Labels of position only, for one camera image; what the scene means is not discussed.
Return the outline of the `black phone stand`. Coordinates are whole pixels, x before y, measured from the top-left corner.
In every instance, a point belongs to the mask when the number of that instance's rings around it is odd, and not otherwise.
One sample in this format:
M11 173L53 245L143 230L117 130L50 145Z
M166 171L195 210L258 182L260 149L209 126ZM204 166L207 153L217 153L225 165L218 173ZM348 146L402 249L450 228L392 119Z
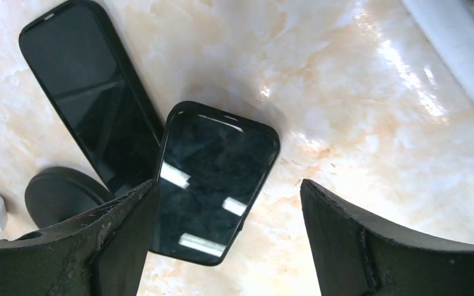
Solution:
M35 175L25 190L25 205L40 229L65 221L114 199L103 185L72 168L55 166Z

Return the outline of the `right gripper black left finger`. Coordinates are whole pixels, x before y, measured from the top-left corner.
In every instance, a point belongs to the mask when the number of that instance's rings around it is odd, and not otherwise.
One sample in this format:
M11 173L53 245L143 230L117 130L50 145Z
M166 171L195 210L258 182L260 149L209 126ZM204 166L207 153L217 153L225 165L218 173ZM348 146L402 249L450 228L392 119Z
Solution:
M159 187L124 196L16 240L0 240L0 295L136 295Z

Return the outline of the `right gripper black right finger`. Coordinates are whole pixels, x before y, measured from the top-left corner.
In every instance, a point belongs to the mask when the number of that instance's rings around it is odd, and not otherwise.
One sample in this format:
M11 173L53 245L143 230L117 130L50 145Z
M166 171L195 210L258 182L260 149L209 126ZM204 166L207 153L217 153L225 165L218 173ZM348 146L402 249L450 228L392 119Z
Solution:
M474 295L474 245L396 224L301 183L322 295Z

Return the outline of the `black smartphone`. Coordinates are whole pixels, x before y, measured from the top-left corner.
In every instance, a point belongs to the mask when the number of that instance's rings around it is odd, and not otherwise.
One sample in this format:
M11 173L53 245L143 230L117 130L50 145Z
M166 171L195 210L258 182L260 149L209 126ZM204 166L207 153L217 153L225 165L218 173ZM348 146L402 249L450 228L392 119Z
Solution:
M164 124L102 6L65 1L26 25L19 47L111 193L154 176Z
M280 153L270 126L193 101L170 111L160 148L160 204L150 251L221 264Z

